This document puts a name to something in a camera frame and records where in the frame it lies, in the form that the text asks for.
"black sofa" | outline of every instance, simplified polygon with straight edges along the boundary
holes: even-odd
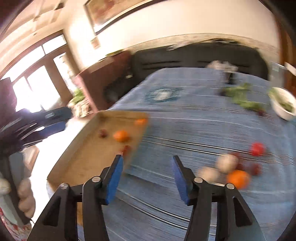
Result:
[[[238,66],[238,72],[268,79],[268,68],[256,49],[229,43],[194,43],[167,51],[167,46],[141,50],[132,56],[130,73],[117,79],[104,90],[107,102],[115,102],[153,72],[163,68],[204,68],[214,60],[228,61]]]

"tablecloth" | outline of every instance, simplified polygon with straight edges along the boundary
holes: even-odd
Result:
[[[171,157],[178,155],[195,172],[202,166],[214,167],[220,154],[231,151],[247,158],[246,165],[261,164],[262,175],[253,177],[240,192],[266,240],[281,235],[296,210],[296,127],[272,110],[268,81],[242,73],[235,78],[236,84],[252,84],[247,97],[264,104],[264,117],[219,96],[219,88],[225,86],[222,72],[202,68],[159,70],[111,108],[144,111],[150,119],[115,200],[103,208],[110,240],[183,240],[192,207],[179,197]],[[263,143],[269,154],[248,155],[254,141]],[[216,208],[213,203],[211,241],[215,240]]]

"painting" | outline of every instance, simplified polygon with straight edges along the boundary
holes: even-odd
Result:
[[[101,26],[123,11],[149,0],[89,0],[85,7],[93,26]]]

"metal bolt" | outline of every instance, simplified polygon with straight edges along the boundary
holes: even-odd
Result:
[[[61,189],[67,189],[69,187],[69,185],[67,183],[62,183],[60,185]]]
[[[226,185],[226,187],[227,187],[228,189],[234,189],[234,185],[233,185],[232,183],[228,183],[228,184]]]
[[[93,183],[98,183],[101,180],[101,178],[100,177],[93,177],[91,180]]]
[[[202,182],[203,182],[203,179],[202,179],[201,177],[196,177],[196,178],[194,179],[194,181],[195,181],[196,183],[202,183]]]

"orange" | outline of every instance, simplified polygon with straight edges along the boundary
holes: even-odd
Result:
[[[147,123],[147,119],[137,119],[135,120],[135,125],[142,126]]]
[[[241,170],[234,170],[227,175],[227,183],[232,183],[237,189],[244,189],[250,183],[251,177]]]
[[[129,134],[124,130],[115,132],[113,137],[118,142],[126,142],[130,139]]]

